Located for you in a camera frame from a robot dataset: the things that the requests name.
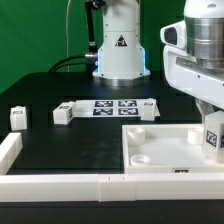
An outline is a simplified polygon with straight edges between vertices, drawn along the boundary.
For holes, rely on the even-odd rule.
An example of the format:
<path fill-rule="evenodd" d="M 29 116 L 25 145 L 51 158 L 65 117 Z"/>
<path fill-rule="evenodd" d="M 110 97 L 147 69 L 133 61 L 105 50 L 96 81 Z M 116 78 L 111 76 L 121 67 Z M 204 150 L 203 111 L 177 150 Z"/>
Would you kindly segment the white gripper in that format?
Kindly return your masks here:
<path fill-rule="evenodd" d="M 163 62 L 169 85 L 198 98 L 195 103 L 202 122 L 214 112 L 212 105 L 224 110 L 224 70 L 204 69 L 184 50 L 169 45 L 164 47 Z"/>

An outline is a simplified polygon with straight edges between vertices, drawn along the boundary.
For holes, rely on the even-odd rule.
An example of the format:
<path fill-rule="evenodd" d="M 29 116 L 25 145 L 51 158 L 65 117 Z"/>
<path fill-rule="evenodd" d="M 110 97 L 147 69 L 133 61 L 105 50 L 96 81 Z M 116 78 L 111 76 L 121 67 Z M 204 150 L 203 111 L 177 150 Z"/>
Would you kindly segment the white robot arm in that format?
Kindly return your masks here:
<path fill-rule="evenodd" d="M 103 8 L 104 41 L 93 77 L 128 85 L 150 74 L 140 44 L 137 0 L 94 0 Z M 160 30 L 169 85 L 195 98 L 206 123 L 224 122 L 224 0 L 186 0 L 184 19 Z"/>

